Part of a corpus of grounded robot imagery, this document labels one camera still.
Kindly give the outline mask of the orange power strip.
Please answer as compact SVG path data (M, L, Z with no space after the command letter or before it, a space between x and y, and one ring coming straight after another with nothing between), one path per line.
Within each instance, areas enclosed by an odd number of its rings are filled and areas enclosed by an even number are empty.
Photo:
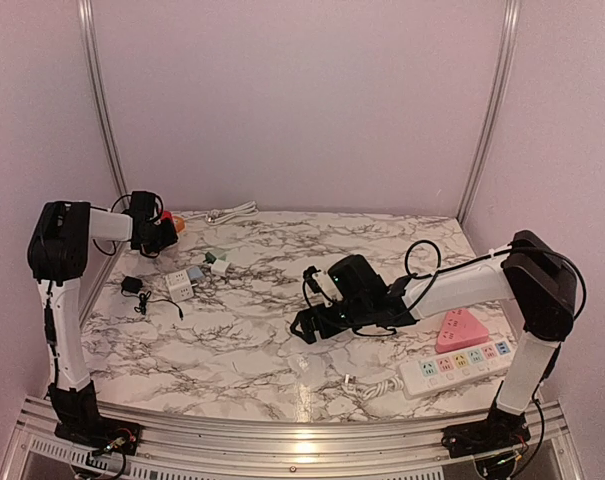
M172 217L173 225L177 234L185 230L185 220L180 216Z

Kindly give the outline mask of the black power adapter with cable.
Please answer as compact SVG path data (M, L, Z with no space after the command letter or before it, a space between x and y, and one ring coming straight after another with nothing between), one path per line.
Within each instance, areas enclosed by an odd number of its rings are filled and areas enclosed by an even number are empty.
M184 313L181 307L171 299L168 298L152 298L151 290L143 289L144 283L140 278L125 276L120 283L120 293L126 298L136 298L138 304L134 307L134 311L142 316L145 316L148 312L148 305L152 303L166 303L174 306L177 309L180 320L184 319Z

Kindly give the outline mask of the white cube socket adapter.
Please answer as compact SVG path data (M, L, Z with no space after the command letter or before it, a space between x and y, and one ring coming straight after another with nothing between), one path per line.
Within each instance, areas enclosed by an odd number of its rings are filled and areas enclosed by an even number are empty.
M194 297L191 279L186 270L169 273L164 276L169 296L175 303L179 303Z

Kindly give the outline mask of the pink triangular power strip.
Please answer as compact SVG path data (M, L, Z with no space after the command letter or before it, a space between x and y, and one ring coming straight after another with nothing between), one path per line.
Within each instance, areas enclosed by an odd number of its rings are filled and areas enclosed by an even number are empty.
M435 351L444 354L489 341L488 329L467 309L446 313L438 334Z

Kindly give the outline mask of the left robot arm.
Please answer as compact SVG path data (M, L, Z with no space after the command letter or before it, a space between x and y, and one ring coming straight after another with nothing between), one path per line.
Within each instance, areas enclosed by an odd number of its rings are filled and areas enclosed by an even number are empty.
M148 191L126 195L122 211L86 201L44 205L27 249L37 283L49 349L47 392L57 415L57 437L95 448L132 452L141 431L137 423L103 416L81 347L79 296L93 240L125 242L146 258L176 244L173 222L161 197Z

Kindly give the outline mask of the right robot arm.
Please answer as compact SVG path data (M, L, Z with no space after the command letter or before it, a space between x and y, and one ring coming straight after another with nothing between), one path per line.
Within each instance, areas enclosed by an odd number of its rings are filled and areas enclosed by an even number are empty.
M464 382L493 360L510 358L486 418L444 429L442 445L458 458L530 440L526 409L583 312L586 292L584 277L569 258L522 230L498 250L459 265L438 264L430 274L407 270L391 284L361 255L349 255L326 271L309 267L303 273L302 293L315 294L320 301L299 311L290 331L307 344L347 330L359 335L369 326L393 336L401 327L441 313L515 302L524 321L515 348L486 342L476 349L479 360L460 352L450 359L419 361L401 374L408 395L416 397Z

